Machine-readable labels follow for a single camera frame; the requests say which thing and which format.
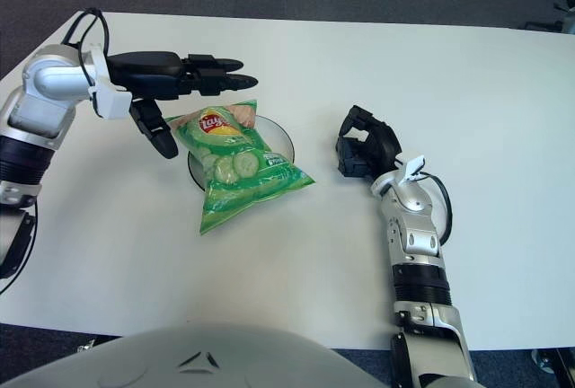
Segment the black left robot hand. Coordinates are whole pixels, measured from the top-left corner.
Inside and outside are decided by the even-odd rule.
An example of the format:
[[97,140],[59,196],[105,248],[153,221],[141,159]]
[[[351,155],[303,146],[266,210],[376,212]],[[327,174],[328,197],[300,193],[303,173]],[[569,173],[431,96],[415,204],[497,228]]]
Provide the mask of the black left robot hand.
[[166,159],[178,154],[178,148],[157,103],[173,101],[197,92],[218,96],[225,91],[254,87],[258,80],[237,73],[239,60],[189,54],[181,58],[168,51],[136,51],[107,58],[111,81],[132,94],[129,114],[139,131]]

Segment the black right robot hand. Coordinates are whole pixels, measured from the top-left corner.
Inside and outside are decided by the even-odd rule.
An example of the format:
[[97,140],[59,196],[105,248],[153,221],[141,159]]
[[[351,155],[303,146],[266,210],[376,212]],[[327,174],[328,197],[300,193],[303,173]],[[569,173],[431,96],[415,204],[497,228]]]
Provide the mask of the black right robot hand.
[[341,124],[335,150],[344,177],[376,179],[396,170],[402,148],[391,127],[354,105]]

